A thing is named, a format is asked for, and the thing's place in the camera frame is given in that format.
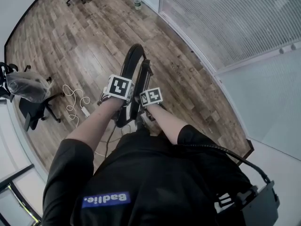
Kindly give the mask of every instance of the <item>black t-shirt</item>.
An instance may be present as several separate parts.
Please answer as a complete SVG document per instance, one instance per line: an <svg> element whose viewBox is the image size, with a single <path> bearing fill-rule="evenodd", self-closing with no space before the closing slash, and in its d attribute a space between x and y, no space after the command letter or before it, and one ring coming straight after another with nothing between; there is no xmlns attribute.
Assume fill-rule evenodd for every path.
<svg viewBox="0 0 301 226"><path fill-rule="evenodd" d="M181 143L212 143L191 126L181 134ZM139 133L122 140L94 175L93 158L85 143L61 142L44 191L43 226L216 225L216 194L251 186L224 153Z"/></svg>

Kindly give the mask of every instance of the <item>person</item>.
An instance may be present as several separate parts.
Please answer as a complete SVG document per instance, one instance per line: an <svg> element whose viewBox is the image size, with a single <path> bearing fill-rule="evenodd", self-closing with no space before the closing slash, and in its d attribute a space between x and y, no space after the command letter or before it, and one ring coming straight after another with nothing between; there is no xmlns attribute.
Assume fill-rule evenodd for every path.
<svg viewBox="0 0 301 226"><path fill-rule="evenodd" d="M43 195L43 226L217 225L217 195L252 185L225 153L181 144L214 144L158 104L146 107L164 133L143 120L94 172L94 151L123 101L104 101L56 152Z"/></svg>

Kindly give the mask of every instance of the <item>black cable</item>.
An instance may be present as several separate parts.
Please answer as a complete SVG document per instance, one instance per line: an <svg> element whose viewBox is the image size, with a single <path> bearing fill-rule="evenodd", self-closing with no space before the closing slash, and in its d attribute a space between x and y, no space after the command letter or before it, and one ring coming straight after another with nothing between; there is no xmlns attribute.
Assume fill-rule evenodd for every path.
<svg viewBox="0 0 301 226"><path fill-rule="evenodd" d="M253 163L247 161L246 159L242 158L241 156L237 155L236 153L228 150L227 148L224 148L222 146L219 146L219 145L214 145L214 144L211 144L211 145L203 145L203 144L181 144L182 146L194 146L194 147L210 147L210 148L213 148L213 149L217 149L219 151L223 151L227 154L229 154L230 156L234 157L235 159L245 163L246 165L250 166L251 168L255 169L262 177L262 179L264 180L264 182L266 184L270 183L270 179L268 178L268 176L264 173L264 171L257 167L256 165L254 165Z"/></svg>
<svg viewBox="0 0 301 226"><path fill-rule="evenodd" d="M104 154L104 158L105 158L105 159L107 158L108 149L109 149L109 142L110 142L111 137L113 136L113 133L114 133L115 128L116 128L116 125L114 126L113 131L111 132L111 134L110 134L110 136L109 136L109 138L108 138L108 140L107 140L107 143L106 143L106 145L105 145L105 154Z"/></svg>

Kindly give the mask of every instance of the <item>black sleeve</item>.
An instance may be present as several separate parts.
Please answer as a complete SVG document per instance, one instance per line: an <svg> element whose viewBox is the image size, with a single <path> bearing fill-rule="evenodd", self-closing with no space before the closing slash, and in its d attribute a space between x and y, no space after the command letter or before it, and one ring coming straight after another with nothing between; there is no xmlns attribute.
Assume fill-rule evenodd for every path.
<svg viewBox="0 0 301 226"><path fill-rule="evenodd" d="M52 161L43 195L43 226L70 225L75 200L92 177L94 154L83 142L63 140Z"/></svg>
<svg viewBox="0 0 301 226"><path fill-rule="evenodd" d="M178 144L215 143L193 126L187 125L179 133ZM194 162L214 194L236 195L238 192L245 192L252 186L239 166L224 152L211 148L188 147L185 153Z"/></svg>

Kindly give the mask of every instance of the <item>baseboard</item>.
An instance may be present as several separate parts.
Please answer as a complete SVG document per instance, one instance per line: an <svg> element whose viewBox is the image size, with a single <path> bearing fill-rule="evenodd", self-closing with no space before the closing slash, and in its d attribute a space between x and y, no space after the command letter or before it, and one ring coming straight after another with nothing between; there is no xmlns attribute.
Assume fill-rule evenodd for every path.
<svg viewBox="0 0 301 226"><path fill-rule="evenodd" d="M17 27L19 26L19 24L21 23L21 21L23 20L23 18L27 15L27 13L29 12L29 10L34 6L34 4L37 2L38 0L33 1L33 3L28 7L28 9L25 11L25 13L22 15L22 17L19 19L19 21L17 22L17 24L15 25L13 31L10 33L8 40L6 41L5 45L4 45L4 63L7 63L7 59L6 59L6 46L8 45L8 42L10 41L11 37L13 36L14 32L16 31Z"/></svg>

